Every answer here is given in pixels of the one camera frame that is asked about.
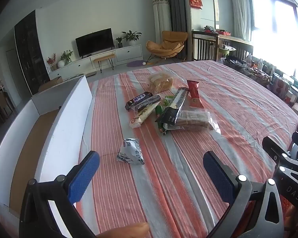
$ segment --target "television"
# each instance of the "television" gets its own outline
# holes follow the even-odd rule
[[[115,47],[114,41],[112,39],[111,28],[78,37],[75,39],[75,41],[80,57],[100,50]]]

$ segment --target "striped tablecloth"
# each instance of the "striped tablecloth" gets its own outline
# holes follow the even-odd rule
[[[187,79],[199,81],[204,107],[214,112],[216,132],[171,131],[163,136],[154,113],[131,129],[131,98],[147,91],[147,77],[171,69],[178,75],[174,94]],[[91,83],[93,100],[81,145],[80,160],[100,154],[98,171],[77,210],[98,234],[137,222],[148,222],[154,238],[205,237],[227,208],[203,164],[213,150],[236,173],[251,180],[272,176],[274,163],[261,147],[272,136],[285,149],[296,131],[297,115],[273,93],[248,77],[213,61],[155,66],[129,71]],[[123,138],[140,138],[145,165],[116,161]]]

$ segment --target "red snack package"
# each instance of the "red snack package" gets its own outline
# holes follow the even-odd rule
[[[189,91],[190,91],[190,95],[191,95],[190,106],[191,107],[204,108],[204,106],[201,102],[201,99],[199,97],[199,92],[198,92],[199,82],[187,81],[187,83],[188,83]]]

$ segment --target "blue gripper pad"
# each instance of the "blue gripper pad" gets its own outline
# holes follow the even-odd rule
[[[203,156],[203,166],[210,176],[214,186],[220,194],[222,200],[232,204],[235,200],[235,187],[229,177],[226,175],[224,169],[216,162],[214,157],[206,152]]]
[[[99,154],[95,151],[90,151],[82,162],[75,166],[80,167],[77,174],[68,186],[68,199],[72,204],[78,202],[83,197],[85,190],[91,182],[94,174],[99,167]]]

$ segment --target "orange chair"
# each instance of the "orange chair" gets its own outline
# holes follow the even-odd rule
[[[177,31],[163,31],[162,44],[156,44],[155,42],[148,41],[146,44],[147,50],[151,53],[147,62],[153,59],[155,56],[160,58],[171,58],[184,48],[184,42],[188,38],[188,33]]]

